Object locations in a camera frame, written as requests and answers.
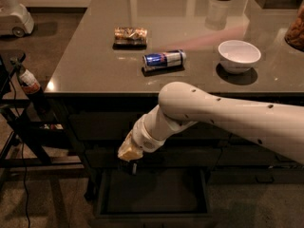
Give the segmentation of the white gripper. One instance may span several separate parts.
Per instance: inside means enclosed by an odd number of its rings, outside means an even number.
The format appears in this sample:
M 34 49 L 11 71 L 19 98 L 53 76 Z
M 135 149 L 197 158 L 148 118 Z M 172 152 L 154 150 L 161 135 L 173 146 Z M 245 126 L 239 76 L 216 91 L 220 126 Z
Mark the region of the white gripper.
M 164 141 L 153 138 L 145 128 L 144 117 L 137 120 L 122 145 L 118 149 L 118 158 L 130 162 L 138 160 L 143 152 L 153 153 L 164 145 Z

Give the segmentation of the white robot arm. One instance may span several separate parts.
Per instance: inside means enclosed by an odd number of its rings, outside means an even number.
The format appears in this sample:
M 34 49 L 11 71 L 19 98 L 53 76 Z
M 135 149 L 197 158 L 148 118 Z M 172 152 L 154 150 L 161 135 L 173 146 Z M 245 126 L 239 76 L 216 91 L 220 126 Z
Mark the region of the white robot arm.
M 207 123 L 303 164 L 303 118 L 303 106 L 223 98 L 173 82 L 161 89 L 158 104 L 135 122 L 118 158 L 138 160 L 158 150 L 172 135 Z

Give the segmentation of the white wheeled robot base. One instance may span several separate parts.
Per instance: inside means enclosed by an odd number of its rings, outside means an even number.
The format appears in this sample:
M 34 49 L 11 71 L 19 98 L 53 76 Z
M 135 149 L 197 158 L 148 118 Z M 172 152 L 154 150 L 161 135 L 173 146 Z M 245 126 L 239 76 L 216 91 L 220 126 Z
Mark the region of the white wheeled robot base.
M 17 0 L 0 0 L 0 35 L 24 37 L 32 34 L 34 21 L 27 8 Z

